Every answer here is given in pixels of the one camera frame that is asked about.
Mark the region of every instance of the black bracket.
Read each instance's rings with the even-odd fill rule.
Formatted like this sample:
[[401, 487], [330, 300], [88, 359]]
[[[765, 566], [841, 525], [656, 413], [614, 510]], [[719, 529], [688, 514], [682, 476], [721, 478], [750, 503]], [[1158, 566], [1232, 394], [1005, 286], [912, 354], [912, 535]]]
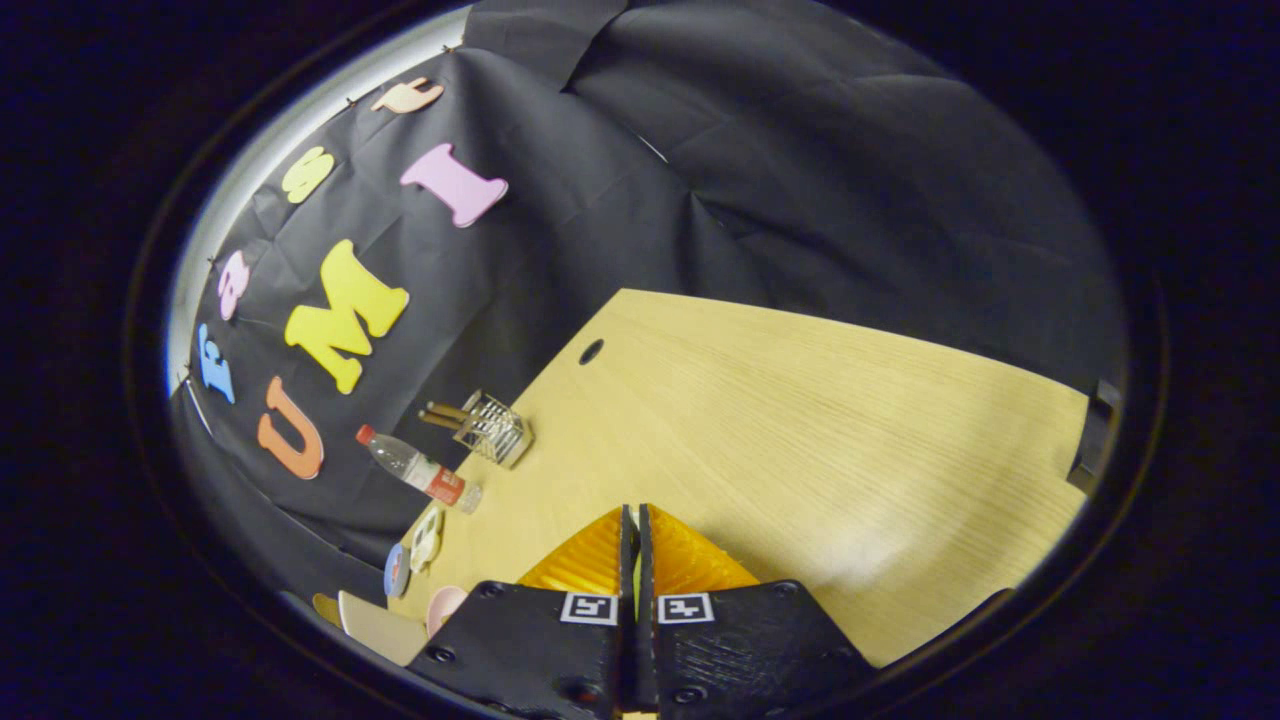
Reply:
[[1071, 471], [1066, 477], [1066, 482], [1084, 491], [1087, 496], [1093, 495], [1102, 477], [1107, 438], [1111, 437], [1111, 419], [1119, 407], [1120, 391], [1106, 380], [1098, 380], [1084, 414], [1080, 446], [1075, 451]]
[[663, 720], [776, 717], [874, 673], [795, 580], [657, 598]]
[[618, 597], [480, 583], [408, 669], [517, 717], [596, 717], [618, 707]]

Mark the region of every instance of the black fabric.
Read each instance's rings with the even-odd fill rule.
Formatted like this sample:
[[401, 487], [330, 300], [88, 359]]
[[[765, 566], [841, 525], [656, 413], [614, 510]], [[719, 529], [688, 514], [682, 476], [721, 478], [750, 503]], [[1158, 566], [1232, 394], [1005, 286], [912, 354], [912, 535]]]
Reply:
[[179, 387], [169, 402], [173, 429], [183, 438], [187, 460], [198, 470], [197, 477], [212, 480], [195, 483], [196, 497], [242, 560], [279, 589], [302, 597], [315, 593], [333, 597], [339, 589], [379, 597], [381, 569], [335, 547], [344, 544], [343, 533], [330, 530], [329, 537], [323, 537], [325, 528], [308, 527], [271, 505], [224, 452], [207, 442], [200, 409], [186, 387]]
[[[420, 404], [476, 387], [516, 397], [618, 288], [879, 328], [1084, 392], [1123, 356], [1107, 260], [1064, 178], [910, 49], [819, 5], [754, 1], [566, 15], [563, 44], [539, 45], [529, 36], [559, 5], [518, 5], [474, 14], [463, 47], [388, 78], [301, 142], [234, 223], [197, 314], [237, 393], [229, 405], [204, 388], [193, 352], [212, 442], [274, 505], [366, 562], [381, 564], [426, 498], [372, 465], [360, 425], [456, 466], [465, 450], [413, 416]], [[445, 87], [440, 100], [369, 111], [419, 76]], [[440, 142], [511, 186], [466, 229], [398, 182]], [[338, 163], [292, 205], [282, 177], [315, 145]], [[294, 306], [328, 306], [319, 266], [343, 238], [411, 296], [371, 338], [349, 396], [283, 341]], [[225, 323], [216, 281], [237, 250], [252, 278]], [[315, 479], [257, 445], [273, 375], [324, 438]]]
[[467, 14], [462, 40], [564, 87], [595, 33], [626, 8], [627, 0], [484, 0]]

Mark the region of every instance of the black backdrop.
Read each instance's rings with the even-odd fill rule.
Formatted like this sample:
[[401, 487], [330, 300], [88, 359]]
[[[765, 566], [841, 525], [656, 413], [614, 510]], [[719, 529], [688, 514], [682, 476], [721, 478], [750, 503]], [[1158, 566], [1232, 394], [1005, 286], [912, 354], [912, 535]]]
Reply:
[[[1258, 114], [1275, 100], [1275, 26], [1261, 8], [855, 8], [1033, 129], [1121, 268], [1161, 279], [1172, 328], [1155, 492], [1050, 612], [904, 712], [1275, 716], [1275, 275], [1260, 240], [1274, 224], [1274, 142]], [[13, 580], [0, 683], [14, 716], [389, 712], [192, 564], [141, 482], [114, 380], [133, 252], [170, 178], [251, 94], [371, 9], [8, 10], [22, 32], [0, 46], [6, 152], [22, 172], [5, 177], [20, 268], [6, 327], [24, 338], [27, 373], [9, 404], [0, 534]]]
[[[979, 94], [817, 4], [625, 5], [481, 4], [461, 49], [353, 99], [268, 177], [209, 268], [196, 316], [237, 388], [232, 405], [192, 386], [211, 434], [196, 425], [180, 441], [227, 455], [196, 482], [251, 484], [376, 566], [424, 497], [374, 466], [356, 429], [371, 423], [458, 464], [463, 448], [415, 410], [476, 387], [513, 398], [622, 287], [884, 329], [1083, 392], [1119, 384], [1124, 320], [1101, 238], [1053, 163]], [[417, 113], [369, 111], [415, 77], [444, 95]], [[511, 186], [468, 228], [398, 182], [442, 142]], [[282, 178], [314, 146], [337, 163], [291, 204]], [[294, 306], [328, 306], [319, 268], [344, 238], [411, 299], [360, 359], [349, 396], [283, 340]], [[218, 279], [236, 252], [252, 275], [224, 322]], [[275, 375], [324, 439], [315, 479], [259, 447]], [[269, 562], [270, 548], [296, 553], [274, 525], [244, 525]]]

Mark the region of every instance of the pink letter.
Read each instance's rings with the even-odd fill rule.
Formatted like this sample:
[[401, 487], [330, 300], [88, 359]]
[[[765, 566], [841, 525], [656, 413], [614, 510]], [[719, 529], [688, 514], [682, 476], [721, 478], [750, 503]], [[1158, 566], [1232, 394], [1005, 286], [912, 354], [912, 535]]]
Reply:
[[485, 210], [507, 195], [507, 181], [484, 179], [451, 155], [453, 145], [443, 142], [404, 170], [401, 184], [417, 183], [453, 209], [453, 225], [468, 227]]

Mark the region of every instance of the peach letter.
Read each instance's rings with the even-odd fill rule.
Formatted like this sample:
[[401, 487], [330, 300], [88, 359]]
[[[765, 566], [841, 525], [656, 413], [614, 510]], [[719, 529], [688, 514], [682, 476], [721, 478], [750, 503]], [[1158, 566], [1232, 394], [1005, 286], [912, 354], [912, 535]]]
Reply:
[[311, 419], [303, 415], [302, 410], [298, 410], [288, 395], [284, 395], [284, 383], [280, 382], [279, 375], [271, 378], [271, 383], [266, 386], [266, 407], [279, 410], [280, 415], [284, 415], [284, 419], [293, 425], [293, 429], [298, 430], [302, 436], [302, 452], [293, 450], [293, 446], [280, 437], [280, 433], [271, 425], [271, 416], [266, 413], [262, 413], [262, 416], [257, 419], [257, 443], [271, 451], [271, 455], [282, 465], [303, 480], [310, 480], [320, 474], [320, 464], [324, 462], [324, 441], [320, 439], [320, 433], [311, 424]]

